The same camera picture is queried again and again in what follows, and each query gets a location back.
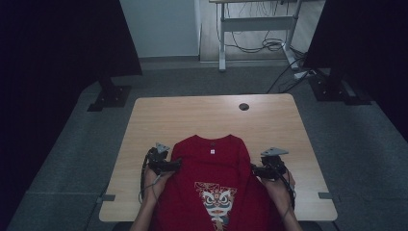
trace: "red t-shirt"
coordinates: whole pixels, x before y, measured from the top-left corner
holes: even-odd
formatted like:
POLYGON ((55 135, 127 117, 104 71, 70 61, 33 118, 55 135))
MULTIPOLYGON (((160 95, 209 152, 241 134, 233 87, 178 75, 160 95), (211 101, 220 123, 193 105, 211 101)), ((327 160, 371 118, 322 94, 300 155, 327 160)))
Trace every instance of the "red t-shirt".
POLYGON ((192 136, 174 145, 177 158, 182 165, 167 180, 151 230, 285 230, 240 138, 192 136))

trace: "cartoon face print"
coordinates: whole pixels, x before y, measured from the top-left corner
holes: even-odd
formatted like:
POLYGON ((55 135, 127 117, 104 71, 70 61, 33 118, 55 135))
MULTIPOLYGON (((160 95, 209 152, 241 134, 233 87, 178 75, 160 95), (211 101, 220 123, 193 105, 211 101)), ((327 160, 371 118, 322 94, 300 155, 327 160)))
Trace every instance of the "cartoon face print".
POLYGON ((233 200, 230 191, 220 192, 219 190, 203 192, 204 206, 212 220, 224 221, 228 212, 232 208, 233 200))
POLYGON ((229 223, 229 212, 234 204, 234 195, 237 189, 204 182, 195 182, 195 189, 199 192, 215 230, 226 230, 226 225, 229 223))

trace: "metal frame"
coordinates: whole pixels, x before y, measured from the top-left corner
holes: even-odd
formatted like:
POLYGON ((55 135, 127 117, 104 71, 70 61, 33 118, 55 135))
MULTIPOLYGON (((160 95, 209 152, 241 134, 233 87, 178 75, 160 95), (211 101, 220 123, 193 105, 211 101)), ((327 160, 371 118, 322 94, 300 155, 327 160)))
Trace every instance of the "metal frame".
POLYGON ((296 58, 291 50, 291 44, 294 29, 299 17, 302 0, 297 0, 296 11, 293 16, 274 16, 274 17, 248 17, 248 18, 225 18, 225 4, 221 4, 220 19, 220 44, 219 44, 219 71, 225 71, 225 32, 240 31, 285 31, 288 30, 288 38, 282 43, 283 51, 292 65, 292 70, 298 70, 296 58))

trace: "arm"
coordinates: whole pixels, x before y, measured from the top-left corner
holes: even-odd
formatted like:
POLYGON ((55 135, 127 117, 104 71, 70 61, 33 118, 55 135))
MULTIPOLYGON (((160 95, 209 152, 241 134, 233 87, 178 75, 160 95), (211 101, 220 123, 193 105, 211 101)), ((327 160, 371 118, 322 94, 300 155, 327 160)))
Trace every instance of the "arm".
POLYGON ((165 189, 167 179, 173 173, 174 172, 166 172, 158 177, 152 169, 147 167, 145 173, 144 199, 141 203, 138 216, 133 222, 130 231, 146 231, 149 229, 150 220, 157 200, 165 189))
MULTIPOLYGON (((285 179, 289 179, 291 184, 294 185, 294 180, 291 173, 288 171, 284 174, 285 179)), ((301 231, 299 222, 291 204, 291 197, 288 190, 282 180, 269 181, 268 179, 262 179, 262 183, 267 188, 269 197, 273 200, 276 208, 282 218, 287 231, 301 231)))

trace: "table surface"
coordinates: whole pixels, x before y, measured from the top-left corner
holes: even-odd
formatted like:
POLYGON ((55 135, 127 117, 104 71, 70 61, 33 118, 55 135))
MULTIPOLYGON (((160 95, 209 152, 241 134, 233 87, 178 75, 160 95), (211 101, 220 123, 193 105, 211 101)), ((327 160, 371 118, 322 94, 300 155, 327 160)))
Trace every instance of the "table surface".
POLYGON ((243 139, 251 163, 261 164, 270 147, 281 156, 296 181, 295 213, 299 220, 335 220, 328 193, 293 97, 289 94, 140 98, 136 101, 114 172, 99 214, 103 221, 132 221, 138 214, 140 170, 147 151, 160 142, 169 147, 193 135, 206 139, 234 135, 243 139), (247 111, 239 106, 246 103, 247 111))

